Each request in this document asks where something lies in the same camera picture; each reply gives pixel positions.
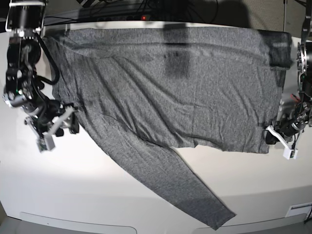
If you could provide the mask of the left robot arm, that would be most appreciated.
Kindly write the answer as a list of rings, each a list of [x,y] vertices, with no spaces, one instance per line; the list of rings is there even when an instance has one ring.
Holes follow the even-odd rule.
[[[306,126],[312,126],[312,43],[308,37],[312,34],[312,2],[304,3],[306,13],[301,30],[301,42],[297,48],[298,94],[292,116],[285,116],[268,126],[266,143],[274,145],[281,142],[284,146],[284,157],[294,158],[300,134]]]

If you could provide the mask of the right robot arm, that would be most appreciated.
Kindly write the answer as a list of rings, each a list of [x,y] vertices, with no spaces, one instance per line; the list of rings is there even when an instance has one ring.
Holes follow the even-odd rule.
[[[61,137],[64,129],[79,133],[79,124],[73,104],[61,104],[43,94],[45,84],[59,81],[59,69],[44,44],[40,33],[43,29],[47,1],[12,0],[6,18],[5,30],[12,33],[7,50],[7,70],[3,99],[11,108],[21,108],[27,117],[25,125],[37,135]],[[45,53],[54,71],[49,80],[37,74],[36,64]]]

